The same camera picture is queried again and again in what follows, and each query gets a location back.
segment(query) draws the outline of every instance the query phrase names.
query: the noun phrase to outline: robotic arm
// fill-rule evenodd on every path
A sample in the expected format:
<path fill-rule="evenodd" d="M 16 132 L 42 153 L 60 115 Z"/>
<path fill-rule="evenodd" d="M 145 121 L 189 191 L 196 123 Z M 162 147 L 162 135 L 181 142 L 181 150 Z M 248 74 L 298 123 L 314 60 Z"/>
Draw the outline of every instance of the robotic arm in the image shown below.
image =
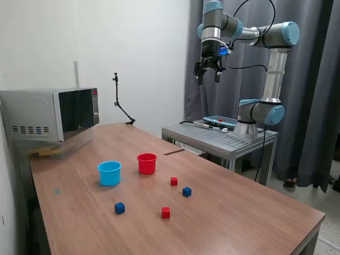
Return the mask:
<path fill-rule="evenodd" d="M 284 107 L 279 99 L 287 53 L 300 38 L 299 27 L 295 22 L 283 22 L 260 28 L 244 28 L 243 23 L 223 12 L 220 1 L 209 2 L 203 11 L 203 23 L 198 26 L 197 34 L 202 40 L 201 61 L 195 63 L 194 74 L 198 84 L 207 69 L 215 70 L 215 82 L 225 70 L 222 64 L 223 55 L 230 55 L 231 49 L 223 47 L 226 42 L 239 40 L 255 47 L 268 48 L 270 51 L 269 66 L 263 97 L 241 100 L 239 104 L 238 123 L 234 135 L 243 140 L 257 137 L 256 123 L 266 125 L 278 124 L 284 115 Z"/>

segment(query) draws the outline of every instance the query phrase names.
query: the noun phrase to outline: microwave door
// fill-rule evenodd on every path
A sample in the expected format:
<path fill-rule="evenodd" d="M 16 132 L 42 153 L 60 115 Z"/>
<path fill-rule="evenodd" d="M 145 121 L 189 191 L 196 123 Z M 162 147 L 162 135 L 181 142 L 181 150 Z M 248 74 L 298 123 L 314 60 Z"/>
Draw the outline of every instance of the microwave door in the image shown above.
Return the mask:
<path fill-rule="evenodd" d="M 64 140 L 94 126 L 92 90 L 59 93 Z"/>

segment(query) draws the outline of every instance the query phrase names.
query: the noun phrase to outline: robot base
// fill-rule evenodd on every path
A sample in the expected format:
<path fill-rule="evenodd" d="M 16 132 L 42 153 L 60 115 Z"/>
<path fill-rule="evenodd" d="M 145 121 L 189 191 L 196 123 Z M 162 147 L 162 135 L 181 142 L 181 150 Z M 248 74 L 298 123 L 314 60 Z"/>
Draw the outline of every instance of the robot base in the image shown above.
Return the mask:
<path fill-rule="evenodd" d="M 241 122 L 238 122 L 234 131 L 227 133 L 227 136 L 246 143 L 254 143 L 263 139 L 263 133 L 258 133 L 256 124 Z"/>

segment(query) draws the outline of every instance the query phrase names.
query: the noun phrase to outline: wooden board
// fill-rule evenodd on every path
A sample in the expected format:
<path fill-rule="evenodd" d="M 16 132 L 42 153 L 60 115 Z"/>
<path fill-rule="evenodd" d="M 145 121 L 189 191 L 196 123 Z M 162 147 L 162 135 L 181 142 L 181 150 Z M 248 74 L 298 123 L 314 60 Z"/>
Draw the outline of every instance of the wooden board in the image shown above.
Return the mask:
<path fill-rule="evenodd" d="M 325 217 L 190 152 L 163 155 L 175 150 L 136 127 L 111 124 L 95 127 L 93 141 L 67 159 L 31 159 L 52 255 L 291 254 Z M 138 174 L 143 152 L 158 156 L 154 175 Z M 113 188 L 99 184 L 97 166 L 108 160 L 122 163 Z M 171 208 L 169 220 L 160 217 L 163 206 Z"/>

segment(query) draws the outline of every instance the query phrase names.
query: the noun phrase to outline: metal grating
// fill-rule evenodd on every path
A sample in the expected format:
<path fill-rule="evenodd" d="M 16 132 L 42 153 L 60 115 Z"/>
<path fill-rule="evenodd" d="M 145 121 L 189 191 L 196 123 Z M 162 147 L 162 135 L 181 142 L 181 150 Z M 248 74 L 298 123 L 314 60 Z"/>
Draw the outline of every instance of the metal grating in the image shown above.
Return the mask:
<path fill-rule="evenodd" d="M 29 134 L 34 134 L 34 128 L 32 126 L 28 127 L 28 133 Z"/>
<path fill-rule="evenodd" d="M 30 134 L 35 134 L 35 135 L 43 135 L 45 133 L 49 133 L 49 127 L 44 126 L 12 126 L 12 131 L 13 132 L 19 132 L 24 135 L 30 135 Z"/>
<path fill-rule="evenodd" d="M 20 133 L 26 134 L 26 127 L 25 126 L 20 126 Z"/>
<path fill-rule="evenodd" d="M 42 134 L 41 126 L 36 126 L 36 134 Z"/>
<path fill-rule="evenodd" d="M 177 137 L 179 141 L 187 143 L 188 145 L 193 146 L 193 143 L 199 143 L 200 145 L 197 147 L 201 147 L 204 144 L 209 148 L 222 149 L 230 153 L 236 153 L 250 146 L 249 143 L 233 139 L 220 130 L 207 130 L 191 124 L 178 124 L 164 127 L 162 133 L 167 136 L 167 132 L 176 134 L 175 137 Z M 266 134 L 266 140 L 273 139 L 273 137 L 277 136 L 277 133 L 272 131 L 267 131 Z"/>

